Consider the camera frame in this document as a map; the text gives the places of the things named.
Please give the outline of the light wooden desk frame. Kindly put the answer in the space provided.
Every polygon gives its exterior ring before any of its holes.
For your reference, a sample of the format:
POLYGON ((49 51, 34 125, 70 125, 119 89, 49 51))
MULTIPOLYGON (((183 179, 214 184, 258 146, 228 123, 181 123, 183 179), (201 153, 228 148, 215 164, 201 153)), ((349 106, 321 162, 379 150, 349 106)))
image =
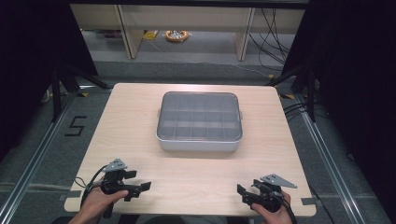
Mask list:
POLYGON ((146 30, 183 30, 232 33, 237 59, 245 59, 250 33, 277 31, 293 35, 304 15, 302 9, 258 7, 157 7, 73 4, 82 29, 119 30, 127 57, 136 57, 146 30))

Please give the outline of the orange tape roll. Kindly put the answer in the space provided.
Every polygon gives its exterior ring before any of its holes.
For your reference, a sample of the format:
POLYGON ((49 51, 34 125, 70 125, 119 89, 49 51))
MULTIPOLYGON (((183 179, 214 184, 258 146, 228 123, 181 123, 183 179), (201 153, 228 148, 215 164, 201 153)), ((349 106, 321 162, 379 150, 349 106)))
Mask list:
POLYGON ((167 41, 179 43, 185 41, 189 37, 187 31, 166 31, 164 37, 167 41))

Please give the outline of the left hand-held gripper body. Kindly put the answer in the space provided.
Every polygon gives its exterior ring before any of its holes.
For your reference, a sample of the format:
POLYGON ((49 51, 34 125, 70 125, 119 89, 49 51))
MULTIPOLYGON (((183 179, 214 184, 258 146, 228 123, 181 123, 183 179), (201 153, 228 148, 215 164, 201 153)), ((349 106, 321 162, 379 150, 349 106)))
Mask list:
POLYGON ((121 188, 125 186, 123 176, 127 168, 128 166, 120 158, 116 158, 102 169, 105 176, 102 180, 101 190, 104 194, 113 194, 122 190, 121 188))

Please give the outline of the aluminium floor rail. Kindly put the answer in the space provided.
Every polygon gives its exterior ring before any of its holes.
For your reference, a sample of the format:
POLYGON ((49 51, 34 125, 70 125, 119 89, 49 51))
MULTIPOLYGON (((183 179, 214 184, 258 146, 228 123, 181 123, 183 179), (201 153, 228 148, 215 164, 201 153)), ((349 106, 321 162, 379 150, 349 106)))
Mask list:
POLYGON ((52 98, 38 106, 21 140, 0 162, 0 224, 51 224, 70 217, 58 197, 71 189, 108 98, 62 93, 63 111, 52 122, 52 98))
POLYGON ((366 224, 356 200, 354 199, 349 187, 347 186, 345 179, 340 173, 340 170, 332 157, 332 153, 330 152, 327 144, 324 141, 324 138, 322 137, 318 129, 318 125, 312 120, 308 112, 304 112, 302 110, 302 115, 304 123, 313 138, 313 141, 318 149, 318 153, 323 160, 325 168, 332 180, 334 188, 344 208, 346 209, 346 213, 351 223, 366 224))

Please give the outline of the black curtain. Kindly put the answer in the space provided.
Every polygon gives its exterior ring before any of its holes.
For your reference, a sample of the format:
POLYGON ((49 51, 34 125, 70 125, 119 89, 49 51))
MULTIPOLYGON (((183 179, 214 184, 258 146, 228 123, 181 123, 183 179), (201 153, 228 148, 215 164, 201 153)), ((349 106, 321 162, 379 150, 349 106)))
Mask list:
POLYGON ((396 0, 300 1, 284 68, 312 61, 335 126, 396 224, 396 0))
POLYGON ((69 3, 0 0, 0 161, 20 140, 55 70, 97 74, 69 3))

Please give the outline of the black metal stand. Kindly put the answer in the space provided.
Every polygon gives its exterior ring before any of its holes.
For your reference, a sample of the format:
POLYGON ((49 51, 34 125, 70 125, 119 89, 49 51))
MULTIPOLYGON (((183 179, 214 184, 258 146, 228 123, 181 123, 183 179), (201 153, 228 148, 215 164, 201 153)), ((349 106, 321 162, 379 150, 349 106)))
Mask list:
POLYGON ((97 76, 93 76, 82 69, 77 68, 71 63, 56 63, 51 75, 51 87, 53 95, 52 122, 59 118, 61 116, 61 112, 63 111, 61 101, 61 85, 64 85, 67 92, 77 93, 80 90, 80 86, 76 81, 76 77, 82 77, 101 89, 111 89, 110 85, 101 81, 97 76))
POLYGON ((267 86, 276 86, 277 84, 287 80, 290 77, 296 77, 291 90, 294 93, 302 92, 307 89, 307 114, 312 122, 315 122, 314 101, 315 101, 315 74, 313 66, 309 62, 304 62, 290 69, 278 78, 272 79, 267 86))

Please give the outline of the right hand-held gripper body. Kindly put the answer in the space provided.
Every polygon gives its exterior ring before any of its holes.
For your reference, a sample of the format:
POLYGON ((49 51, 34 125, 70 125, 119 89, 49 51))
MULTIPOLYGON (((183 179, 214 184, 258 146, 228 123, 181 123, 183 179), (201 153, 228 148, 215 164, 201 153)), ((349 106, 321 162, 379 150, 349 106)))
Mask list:
POLYGON ((296 189, 297 186, 283 177, 271 174, 260 177, 258 180, 264 182, 268 189, 258 189, 260 191, 259 196, 261 197, 261 206, 263 206, 269 212, 276 212, 281 207, 281 202, 284 199, 282 194, 282 188, 296 189))

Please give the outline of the person's left hand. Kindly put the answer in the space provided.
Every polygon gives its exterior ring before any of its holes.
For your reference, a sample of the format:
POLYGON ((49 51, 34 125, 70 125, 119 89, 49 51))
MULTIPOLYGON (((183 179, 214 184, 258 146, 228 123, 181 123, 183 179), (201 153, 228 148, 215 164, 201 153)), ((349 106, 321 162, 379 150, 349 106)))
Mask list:
POLYGON ((116 203, 127 194, 127 190, 122 190, 107 195, 100 188, 95 188, 88 194, 78 214, 100 217, 112 203, 116 203))

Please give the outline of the person's right hand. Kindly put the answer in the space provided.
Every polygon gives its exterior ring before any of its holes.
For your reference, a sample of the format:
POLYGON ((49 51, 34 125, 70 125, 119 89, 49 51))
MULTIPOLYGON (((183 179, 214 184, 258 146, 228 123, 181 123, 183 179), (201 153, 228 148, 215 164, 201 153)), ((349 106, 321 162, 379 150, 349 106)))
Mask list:
POLYGON ((284 205, 274 213, 269 212, 264 207, 256 203, 253 203, 251 208, 262 216, 262 224, 293 224, 288 208, 284 205))

